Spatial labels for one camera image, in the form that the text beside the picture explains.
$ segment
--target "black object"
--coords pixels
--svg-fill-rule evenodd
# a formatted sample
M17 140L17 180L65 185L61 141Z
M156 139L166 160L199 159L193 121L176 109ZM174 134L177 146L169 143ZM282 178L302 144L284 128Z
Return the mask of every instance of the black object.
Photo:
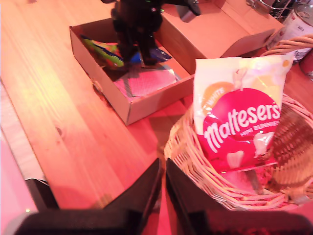
M308 235L312 224L284 211L229 211L198 188L168 159L166 187L186 235Z
M119 197L98 210L46 210L27 217L15 235L138 235L161 189L159 159Z
M59 208L47 182L37 179L28 179L25 182L39 212Z
M162 24L161 7L165 3L186 6L195 16L201 14L197 0L120 0L115 3L111 16L119 40L118 46L126 64L138 50L144 66L157 63L151 56L150 49L157 47L153 33Z

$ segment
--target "candy bag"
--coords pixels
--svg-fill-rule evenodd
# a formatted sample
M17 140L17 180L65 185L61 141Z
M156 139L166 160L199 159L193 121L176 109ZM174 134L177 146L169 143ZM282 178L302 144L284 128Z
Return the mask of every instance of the candy bag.
M276 163L271 140L293 57L289 53L196 60L195 130L218 173Z

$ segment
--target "basket handle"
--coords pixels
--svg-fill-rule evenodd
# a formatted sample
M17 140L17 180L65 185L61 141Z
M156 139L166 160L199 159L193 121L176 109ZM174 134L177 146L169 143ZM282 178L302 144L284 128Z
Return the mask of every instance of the basket handle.
M280 40L276 46L264 52L261 56L282 55L304 48L313 48L313 34L291 38L290 40Z

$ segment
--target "white container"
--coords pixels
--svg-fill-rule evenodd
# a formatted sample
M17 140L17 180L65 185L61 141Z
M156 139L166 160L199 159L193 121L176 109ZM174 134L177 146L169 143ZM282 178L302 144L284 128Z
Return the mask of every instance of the white container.
M268 43L267 49L271 49L280 40L289 40L294 37L300 37L313 33L313 5L298 5L288 15L283 25L285 26L276 33L273 39ZM296 50L294 52L294 62L299 62L310 48Z

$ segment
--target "box flap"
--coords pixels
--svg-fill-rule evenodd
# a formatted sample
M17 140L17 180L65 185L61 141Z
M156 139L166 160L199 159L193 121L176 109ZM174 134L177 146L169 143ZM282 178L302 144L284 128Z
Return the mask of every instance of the box flap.
M268 38L273 29L275 32L283 27L269 14L262 14L247 6L245 0L202 0L200 8L202 15L189 23L180 20L174 6L166 6L163 15L205 58L220 58L232 45L238 46L235 43L241 38L260 33L265 33L262 37ZM252 51L255 45L249 43L242 51L240 49L233 56Z
M269 35L275 30L268 30L262 33L245 36L236 41L221 57L233 57L246 54L250 51L263 47L269 38Z
M77 61L80 63L82 68L90 77L91 81L95 84L96 88L102 89L103 94L105 94L106 99L109 103L114 107L115 111L119 114L124 122L127 121L130 109L130 103L126 99L126 97L121 93L121 91L114 85L111 79L106 76L103 69L98 65L96 60L93 58L88 49L84 46L83 42L80 40L80 34L84 34L85 36L101 39L102 34L105 34L104 38L108 41L110 33L114 32L114 30L109 30L104 33L102 30L92 30L96 29L99 26L103 26L103 22L99 24L95 24L95 26L91 23L83 24L80 26L70 27L70 36L72 41L73 53Z

